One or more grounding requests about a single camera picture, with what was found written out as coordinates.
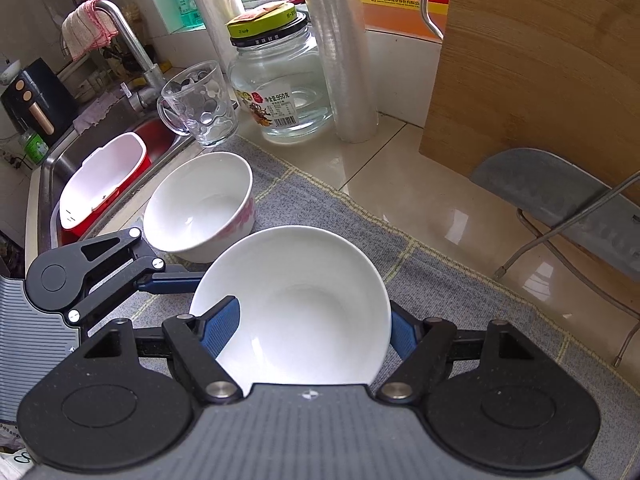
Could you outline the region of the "white floral bowl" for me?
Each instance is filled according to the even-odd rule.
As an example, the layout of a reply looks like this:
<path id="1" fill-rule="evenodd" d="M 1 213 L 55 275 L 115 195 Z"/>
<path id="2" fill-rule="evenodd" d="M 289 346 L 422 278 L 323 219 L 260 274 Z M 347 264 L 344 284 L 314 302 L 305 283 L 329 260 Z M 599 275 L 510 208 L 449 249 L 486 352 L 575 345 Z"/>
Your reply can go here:
<path id="1" fill-rule="evenodd" d="M 256 232 L 206 271 L 190 312 L 225 296 L 239 326 L 217 356 L 243 391 L 256 384 L 370 385 L 392 332 L 387 290 L 354 244 L 311 226 Z"/>
<path id="2" fill-rule="evenodd" d="M 146 241 L 189 262 L 213 262 L 253 229 L 253 184 L 250 164 L 237 154 L 211 152 L 185 162 L 146 204 Z"/>

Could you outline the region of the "steel kitchen faucet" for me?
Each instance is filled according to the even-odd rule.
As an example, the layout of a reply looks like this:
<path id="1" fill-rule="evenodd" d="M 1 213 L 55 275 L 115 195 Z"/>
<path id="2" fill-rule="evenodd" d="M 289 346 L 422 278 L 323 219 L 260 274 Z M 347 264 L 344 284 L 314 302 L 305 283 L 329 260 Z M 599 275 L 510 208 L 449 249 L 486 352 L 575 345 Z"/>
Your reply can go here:
<path id="1" fill-rule="evenodd" d="M 140 110 L 146 110 L 147 108 L 154 107 L 158 97 L 160 96 L 160 90 L 162 90 L 165 84 L 165 78 L 160 70 L 160 66 L 152 62 L 151 58 L 144 50 L 142 43 L 134 34 L 134 31 L 131 29 L 126 18 L 122 15 L 122 12 L 120 12 L 119 7 L 116 6 L 115 3 L 108 0 L 96 0 L 94 7 L 99 12 L 105 13 L 111 18 L 119 32 L 119 36 L 121 36 L 126 42 L 129 51 L 142 69 L 146 86 L 130 96 L 130 106 L 138 112 L 140 112 Z"/>

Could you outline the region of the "grey blue checked mat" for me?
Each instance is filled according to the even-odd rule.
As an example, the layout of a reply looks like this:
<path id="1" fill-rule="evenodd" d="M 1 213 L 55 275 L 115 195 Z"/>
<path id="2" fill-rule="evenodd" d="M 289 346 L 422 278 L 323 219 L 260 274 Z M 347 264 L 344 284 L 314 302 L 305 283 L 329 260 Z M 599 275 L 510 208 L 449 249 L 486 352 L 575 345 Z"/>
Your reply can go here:
<path id="1" fill-rule="evenodd" d="M 222 150 L 254 171 L 256 229 L 300 224 L 341 235 L 380 272 L 390 295 L 417 318 L 438 315 L 464 330 L 504 318 L 594 397 L 602 422 L 586 469 L 597 479 L 639 475 L 639 391 L 534 304 L 391 226 L 347 194 L 235 136 Z"/>

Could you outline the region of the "steel sink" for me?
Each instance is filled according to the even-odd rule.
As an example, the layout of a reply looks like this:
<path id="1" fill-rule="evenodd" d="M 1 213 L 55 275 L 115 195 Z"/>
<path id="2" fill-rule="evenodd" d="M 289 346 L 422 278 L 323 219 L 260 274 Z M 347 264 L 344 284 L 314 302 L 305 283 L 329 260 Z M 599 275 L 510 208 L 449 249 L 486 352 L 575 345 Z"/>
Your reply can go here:
<path id="1" fill-rule="evenodd" d="M 192 143 L 155 110 L 137 112 L 125 98 L 84 131 L 71 128 L 41 165 L 36 253 L 98 235 L 134 192 Z"/>

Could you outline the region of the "red plastic basin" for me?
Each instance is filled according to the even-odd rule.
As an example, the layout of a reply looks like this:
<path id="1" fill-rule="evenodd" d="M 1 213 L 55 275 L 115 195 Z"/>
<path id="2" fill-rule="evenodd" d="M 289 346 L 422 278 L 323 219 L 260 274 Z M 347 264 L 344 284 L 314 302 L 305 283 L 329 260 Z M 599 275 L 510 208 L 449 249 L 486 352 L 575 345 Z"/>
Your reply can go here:
<path id="1" fill-rule="evenodd" d="M 93 150 L 62 188 L 58 201 L 61 245 L 79 240 L 174 144 L 176 136 L 154 117 Z"/>

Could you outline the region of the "clear glass mug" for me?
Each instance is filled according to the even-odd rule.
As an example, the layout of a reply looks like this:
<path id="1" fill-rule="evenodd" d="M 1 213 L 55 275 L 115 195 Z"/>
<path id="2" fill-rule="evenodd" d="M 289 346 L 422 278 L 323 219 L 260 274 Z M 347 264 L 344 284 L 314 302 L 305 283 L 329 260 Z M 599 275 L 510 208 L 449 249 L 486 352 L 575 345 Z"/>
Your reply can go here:
<path id="1" fill-rule="evenodd" d="M 221 144 L 239 127 L 238 106 L 216 61 L 192 65 L 169 79 L 156 108 L 167 128 L 203 148 Z"/>

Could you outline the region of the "steel cleaver knife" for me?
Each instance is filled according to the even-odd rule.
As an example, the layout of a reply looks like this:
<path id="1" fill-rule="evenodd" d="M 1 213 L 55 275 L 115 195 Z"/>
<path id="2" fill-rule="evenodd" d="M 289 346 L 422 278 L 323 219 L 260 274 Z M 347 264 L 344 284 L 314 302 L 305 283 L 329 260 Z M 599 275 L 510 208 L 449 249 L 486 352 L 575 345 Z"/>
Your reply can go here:
<path id="1" fill-rule="evenodd" d="M 473 170 L 471 181 L 549 228 L 610 189 L 582 168 L 536 148 L 512 148 L 488 157 Z M 563 236 L 638 280 L 639 206 L 626 196 L 612 198 Z"/>

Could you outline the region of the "black air fryer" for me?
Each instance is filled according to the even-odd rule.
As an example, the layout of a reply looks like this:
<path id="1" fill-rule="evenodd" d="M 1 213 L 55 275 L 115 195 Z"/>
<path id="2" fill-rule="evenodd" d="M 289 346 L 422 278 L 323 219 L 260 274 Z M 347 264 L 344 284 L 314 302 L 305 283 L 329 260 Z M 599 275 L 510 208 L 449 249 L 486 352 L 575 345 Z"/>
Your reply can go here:
<path id="1" fill-rule="evenodd" d="M 78 105 L 43 58 L 22 68 L 3 90 L 1 103 L 19 133 L 35 131 L 48 148 L 64 136 Z"/>

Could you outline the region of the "glass jar green lid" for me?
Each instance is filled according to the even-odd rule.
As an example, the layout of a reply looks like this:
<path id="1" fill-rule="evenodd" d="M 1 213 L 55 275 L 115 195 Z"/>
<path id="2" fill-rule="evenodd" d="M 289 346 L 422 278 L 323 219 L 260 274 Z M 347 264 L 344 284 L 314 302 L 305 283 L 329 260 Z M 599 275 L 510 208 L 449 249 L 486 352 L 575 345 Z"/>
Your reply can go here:
<path id="1" fill-rule="evenodd" d="M 303 142 L 332 122 L 326 78 L 308 15 L 289 1 L 273 1 L 227 23 L 236 55 L 228 77 L 243 110 L 262 136 L 279 144 Z"/>

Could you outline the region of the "pink white dish cloth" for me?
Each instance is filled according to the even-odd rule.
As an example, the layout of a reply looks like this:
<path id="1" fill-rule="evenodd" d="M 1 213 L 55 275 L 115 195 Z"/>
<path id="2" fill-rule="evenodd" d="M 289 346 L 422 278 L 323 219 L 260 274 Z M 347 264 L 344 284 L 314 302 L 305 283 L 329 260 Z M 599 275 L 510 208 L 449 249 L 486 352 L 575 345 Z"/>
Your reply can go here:
<path id="1" fill-rule="evenodd" d="M 63 42 L 74 61 L 94 49 L 108 47 L 118 35 L 111 17 L 96 7 L 99 1 L 81 3 L 62 23 Z"/>

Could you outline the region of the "bamboo cutting board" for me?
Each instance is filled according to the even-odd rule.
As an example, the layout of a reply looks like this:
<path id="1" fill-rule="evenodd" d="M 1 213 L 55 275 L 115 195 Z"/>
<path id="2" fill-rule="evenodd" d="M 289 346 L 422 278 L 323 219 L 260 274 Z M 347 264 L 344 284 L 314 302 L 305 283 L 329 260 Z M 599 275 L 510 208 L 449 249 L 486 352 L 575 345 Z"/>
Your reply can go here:
<path id="1" fill-rule="evenodd" d="M 540 148 L 639 168 L 639 0 L 450 0 L 421 153 L 458 174 Z"/>

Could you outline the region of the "clear plastic wrap roll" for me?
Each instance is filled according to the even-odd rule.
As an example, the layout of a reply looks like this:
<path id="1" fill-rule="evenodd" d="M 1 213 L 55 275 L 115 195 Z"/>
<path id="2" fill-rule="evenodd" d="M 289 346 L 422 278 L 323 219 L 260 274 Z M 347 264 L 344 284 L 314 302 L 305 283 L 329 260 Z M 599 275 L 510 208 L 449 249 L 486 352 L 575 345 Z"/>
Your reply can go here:
<path id="1" fill-rule="evenodd" d="M 372 139 L 378 110 L 360 0 L 306 0 L 314 24 L 337 136 Z"/>

